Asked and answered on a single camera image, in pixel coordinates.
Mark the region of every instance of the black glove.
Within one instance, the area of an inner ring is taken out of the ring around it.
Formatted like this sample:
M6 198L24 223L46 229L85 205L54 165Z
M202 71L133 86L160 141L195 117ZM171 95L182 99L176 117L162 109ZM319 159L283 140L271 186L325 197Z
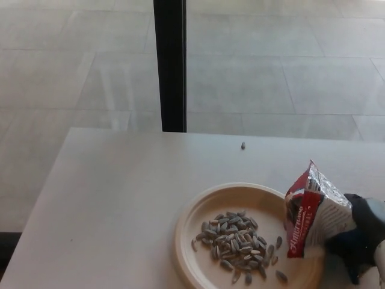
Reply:
M325 246L330 253L343 259L351 282L358 284L359 275L376 266L376 248L385 240L385 203L356 194L345 194L345 197L352 204L357 228L334 236L327 240Z

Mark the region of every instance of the paper plate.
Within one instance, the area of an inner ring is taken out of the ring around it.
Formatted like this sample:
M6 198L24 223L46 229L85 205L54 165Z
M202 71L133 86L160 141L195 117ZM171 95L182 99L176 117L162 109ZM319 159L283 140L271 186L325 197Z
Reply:
M212 261L210 251L200 241L198 252L194 252L191 240L200 233L202 222L212 220L219 213L246 210L258 222L258 235L268 244L275 244L278 236L283 244L276 255L279 261L266 269L267 279L258 272L252 272L253 281L249 288L317 288L322 274L323 257L311 259L287 259L286 232L283 228L283 195L255 184L226 184L211 188L195 198L182 212L175 230L175 263L187 286L190 288L224 289L247 288L245 275L234 285L232 273L223 270L218 261ZM284 285L276 278L276 270L286 274L289 282Z

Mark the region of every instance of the white table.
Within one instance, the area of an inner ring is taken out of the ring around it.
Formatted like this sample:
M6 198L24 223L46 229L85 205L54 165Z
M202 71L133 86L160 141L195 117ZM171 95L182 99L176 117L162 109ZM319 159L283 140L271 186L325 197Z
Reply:
M310 158L344 193L385 198L385 144L71 129L0 288L184 288L170 259L183 205L226 182L284 193ZM357 287L334 264L321 288Z

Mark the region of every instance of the gray tile floor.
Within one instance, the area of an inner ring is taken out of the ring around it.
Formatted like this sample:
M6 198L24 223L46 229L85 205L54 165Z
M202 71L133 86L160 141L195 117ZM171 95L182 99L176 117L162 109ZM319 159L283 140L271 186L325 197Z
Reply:
M385 1L187 6L188 131L385 141Z
M189 132L385 141L385 1L187 6ZM161 130L152 0L0 0L0 230L72 126Z

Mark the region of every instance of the red snack bag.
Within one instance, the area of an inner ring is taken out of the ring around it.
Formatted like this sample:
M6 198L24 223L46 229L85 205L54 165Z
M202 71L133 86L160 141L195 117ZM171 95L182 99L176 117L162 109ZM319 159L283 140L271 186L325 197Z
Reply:
M325 240L356 227L348 199L312 161L287 192L285 210L288 258L318 255Z

